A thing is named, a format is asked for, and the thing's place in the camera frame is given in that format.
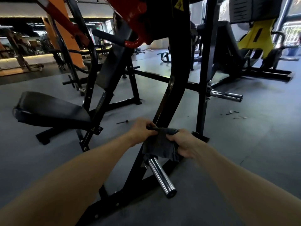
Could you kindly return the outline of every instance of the black backrest pad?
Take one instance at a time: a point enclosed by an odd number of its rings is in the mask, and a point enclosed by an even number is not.
[[[204,25],[201,24],[197,28],[199,35],[204,33]],[[231,25],[228,21],[223,20],[218,22],[217,38],[216,38],[216,51],[214,53],[214,62],[224,64],[225,61],[232,60],[232,64],[240,64],[243,62]]]
[[[35,126],[91,128],[91,118],[83,107],[39,92],[23,92],[13,115],[19,122]]]
[[[123,22],[116,36],[129,40],[131,34],[132,30]],[[113,44],[95,83],[105,91],[113,93],[122,74],[125,72],[126,65],[129,63],[132,53],[133,49]]]

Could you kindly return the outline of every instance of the yellow warning sticker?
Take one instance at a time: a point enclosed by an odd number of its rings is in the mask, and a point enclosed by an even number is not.
[[[175,4],[175,8],[184,11],[183,0],[178,0],[178,2]]]

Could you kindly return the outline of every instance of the orange wall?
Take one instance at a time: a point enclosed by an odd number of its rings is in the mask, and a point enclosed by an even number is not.
[[[59,11],[61,11],[69,19],[63,0],[49,0],[49,1],[51,3],[53,3],[55,5],[55,7],[57,7],[59,9]],[[56,25],[65,41],[65,44],[67,45],[67,48],[72,49],[72,50],[79,50],[74,37],[66,29],[64,29],[59,23],[56,22]],[[70,53],[70,56],[75,65],[77,65],[79,67],[84,67],[81,54]]]

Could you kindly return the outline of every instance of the person's right hand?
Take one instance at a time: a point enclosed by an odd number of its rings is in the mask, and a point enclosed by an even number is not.
[[[178,153],[185,158],[194,158],[194,152],[200,147],[200,144],[206,144],[186,129],[179,129],[178,133],[172,136],[166,135],[166,138],[175,141],[179,145]]]

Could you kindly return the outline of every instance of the person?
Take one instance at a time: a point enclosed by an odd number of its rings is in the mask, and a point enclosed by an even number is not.
[[[58,167],[0,210],[0,225],[75,225],[130,147],[156,135],[139,118],[127,133]],[[301,200],[232,163],[189,131],[166,136],[205,168],[247,225],[301,225]]]

